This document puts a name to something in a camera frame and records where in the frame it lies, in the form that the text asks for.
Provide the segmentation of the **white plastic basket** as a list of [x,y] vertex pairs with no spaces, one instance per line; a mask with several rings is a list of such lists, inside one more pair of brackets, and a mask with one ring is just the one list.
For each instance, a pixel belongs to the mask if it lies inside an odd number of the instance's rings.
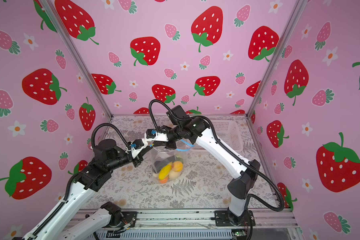
[[239,127],[235,121],[231,120],[212,120],[215,131],[219,139],[229,145],[234,151],[243,150],[243,140]]

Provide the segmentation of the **yellow banana toy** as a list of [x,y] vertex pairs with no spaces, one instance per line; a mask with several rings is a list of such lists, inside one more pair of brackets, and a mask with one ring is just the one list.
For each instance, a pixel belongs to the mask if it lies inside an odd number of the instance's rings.
[[163,181],[164,179],[166,179],[171,170],[172,170],[172,163],[169,163],[165,167],[163,167],[158,174],[159,181]]

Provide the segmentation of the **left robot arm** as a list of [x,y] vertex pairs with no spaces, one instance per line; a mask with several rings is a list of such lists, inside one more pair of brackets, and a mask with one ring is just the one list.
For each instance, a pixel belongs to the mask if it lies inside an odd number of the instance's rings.
[[121,208],[112,202],[103,204],[94,214],[67,231],[64,228],[111,178],[115,169],[130,163],[139,166],[143,156],[153,148],[153,142],[160,139],[159,136],[157,130],[147,130],[144,138],[126,142],[125,149],[118,147],[113,139],[105,139],[98,144],[92,142],[93,160],[68,180],[63,198],[23,239],[83,240],[106,226],[120,227],[118,233],[127,230],[133,222],[127,222]]

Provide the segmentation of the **orange toy fruit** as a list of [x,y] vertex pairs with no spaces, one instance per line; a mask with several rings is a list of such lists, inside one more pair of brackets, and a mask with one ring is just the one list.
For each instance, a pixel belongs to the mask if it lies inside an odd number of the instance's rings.
[[163,180],[160,180],[159,183],[160,183],[160,184],[165,184],[165,183],[168,182],[168,180],[169,180],[169,178],[167,177],[167,178],[165,178],[165,179],[163,179]]

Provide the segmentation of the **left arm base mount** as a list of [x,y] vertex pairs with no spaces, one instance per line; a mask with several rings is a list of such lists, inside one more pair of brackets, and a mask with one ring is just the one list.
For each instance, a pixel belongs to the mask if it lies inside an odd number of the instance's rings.
[[104,228],[134,228],[137,220],[138,212],[134,211],[121,211],[120,213],[111,216],[110,222]]

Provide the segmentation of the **dark cucumber toy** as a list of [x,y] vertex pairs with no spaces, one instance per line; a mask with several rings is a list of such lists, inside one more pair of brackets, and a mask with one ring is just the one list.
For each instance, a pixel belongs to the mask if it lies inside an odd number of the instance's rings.
[[168,163],[165,161],[156,161],[153,164],[153,170],[156,174],[158,174],[167,165],[168,165]]

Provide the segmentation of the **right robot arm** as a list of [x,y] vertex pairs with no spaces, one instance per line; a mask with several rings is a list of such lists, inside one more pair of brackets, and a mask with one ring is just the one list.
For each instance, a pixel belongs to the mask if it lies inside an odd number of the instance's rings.
[[[158,126],[152,112],[152,106],[155,103],[158,103],[167,109],[167,116],[175,126],[174,128],[166,130],[164,127]],[[257,200],[265,207],[275,212],[280,212],[284,209],[285,201],[280,190],[272,180],[260,172],[257,168],[259,162],[247,160],[221,140],[209,118],[201,115],[190,117],[185,113],[181,106],[170,109],[168,105],[159,100],[150,101],[149,112],[156,130],[155,141],[159,140],[157,137],[164,137],[162,141],[168,143],[175,143],[182,139],[188,139],[191,143],[196,143],[207,150],[228,170],[233,178],[227,185],[229,192],[232,194],[231,203],[228,208],[231,215],[237,218],[242,217],[244,212],[248,210],[251,199]],[[272,206],[260,197],[249,193],[256,182],[257,177],[263,178],[275,191],[279,206]]]

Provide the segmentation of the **yellow bell pepper toy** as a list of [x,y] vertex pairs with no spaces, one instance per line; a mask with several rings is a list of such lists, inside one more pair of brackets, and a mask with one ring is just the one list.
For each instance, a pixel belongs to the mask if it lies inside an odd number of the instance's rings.
[[183,163],[180,161],[175,161],[172,163],[172,171],[174,172],[181,172],[183,170]]

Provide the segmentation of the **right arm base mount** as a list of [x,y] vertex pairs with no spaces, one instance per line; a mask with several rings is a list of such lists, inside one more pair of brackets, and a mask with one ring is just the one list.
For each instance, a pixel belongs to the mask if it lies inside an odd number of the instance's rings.
[[252,211],[244,211],[241,216],[236,216],[229,210],[214,211],[215,224],[217,227],[254,227],[256,225]]

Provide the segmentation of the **clear zip top bag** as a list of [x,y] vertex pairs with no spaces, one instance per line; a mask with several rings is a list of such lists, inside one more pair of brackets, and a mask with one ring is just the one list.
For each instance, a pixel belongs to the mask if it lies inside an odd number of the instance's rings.
[[166,146],[153,147],[151,153],[152,153],[152,171],[153,171],[152,178],[153,178],[154,182],[157,184],[160,184],[158,174],[156,174],[153,170],[154,162],[165,161],[169,164],[169,163],[173,163],[175,161],[180,161],[184,165],[184,167],[183,167],[183,170],[184,170],[185,163],[188,160],[188,152],[193,147],[194,147],[194,145],[186,140],[177,141],[175,149],[167,149]]

